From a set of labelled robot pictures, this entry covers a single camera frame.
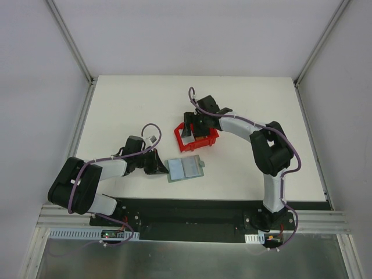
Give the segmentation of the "red plastic bin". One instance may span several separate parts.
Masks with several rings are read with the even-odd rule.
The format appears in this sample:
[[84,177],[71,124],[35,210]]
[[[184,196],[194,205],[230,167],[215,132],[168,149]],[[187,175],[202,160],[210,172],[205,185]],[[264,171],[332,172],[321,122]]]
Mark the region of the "red plastic bin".
[[196,137],[194,133],[193,124],[190,125],[191,136],[182,138],[181,134],[184,128],[184,123],[180,123],[174,129],[174,135],[177,141],[180,152],[192,152],[198,148],[212,146],[216,143],[216,139],[219,137],[218,131],[215,128],[210,128],[210,134],[203,137]]

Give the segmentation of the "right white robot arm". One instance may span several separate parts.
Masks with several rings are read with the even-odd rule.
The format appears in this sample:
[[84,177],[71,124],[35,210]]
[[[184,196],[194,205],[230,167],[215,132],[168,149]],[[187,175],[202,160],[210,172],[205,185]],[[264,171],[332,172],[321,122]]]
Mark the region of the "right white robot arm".
[[252,147],[254,161],[264,174],[263,207],[267,211],[262,214],[262,224],[271,230],[277,228],[282,223],[279,211],[284,208],[281,175],[289,168],[294,156],[280,123],[249,123],[233,114],[229,108],[220,109],[210,95],[196,104],[194,112],[184,113],[181,137],[206,137],[211,135],[211,129],[216,129],[248,141]]

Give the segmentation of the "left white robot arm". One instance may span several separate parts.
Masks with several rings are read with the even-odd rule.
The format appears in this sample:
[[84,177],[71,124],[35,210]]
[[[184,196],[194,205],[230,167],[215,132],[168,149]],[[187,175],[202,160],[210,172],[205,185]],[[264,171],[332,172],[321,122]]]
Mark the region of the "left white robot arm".
[[156,137],[129,136],[124,147],[108,160],[96,160],[88,166],[76,157],[70,157],[48,191],[48,201],[69,209],[72,213],[99,213],[110,226],[117,226],[123,219],[119,201],[98,194],[100,181],[124,177],[135,169],[147,175],[168,174],[158,151],[154,148]]

